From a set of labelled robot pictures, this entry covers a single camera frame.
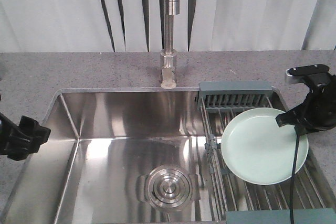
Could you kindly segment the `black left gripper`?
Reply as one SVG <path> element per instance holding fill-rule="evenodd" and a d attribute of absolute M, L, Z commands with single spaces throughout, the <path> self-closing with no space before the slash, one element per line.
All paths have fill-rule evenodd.
<path fill-rule="evenodd" d="M 16 141 L 15 133 L 19 129 L 30 142 Z M 1 155 L 15 161 L 22 161 L 29 154 L 37 153 L 40 145 L 48 141 L 50 133 L 51 129 L 41 126 L 32 118 L 22 116 L 17 126 L 1 113 Z"/>

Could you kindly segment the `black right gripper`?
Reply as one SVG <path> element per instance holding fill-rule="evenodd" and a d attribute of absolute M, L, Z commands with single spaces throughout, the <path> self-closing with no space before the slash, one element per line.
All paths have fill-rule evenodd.
<path fill-rule="evenodd" d="M 309 93 L 299 108 L 276 116 L 277 125 L 294 125 L 298 135 L 335 128 L 335 75 L 296 73 L 293 76 L 309 87 Z"/>

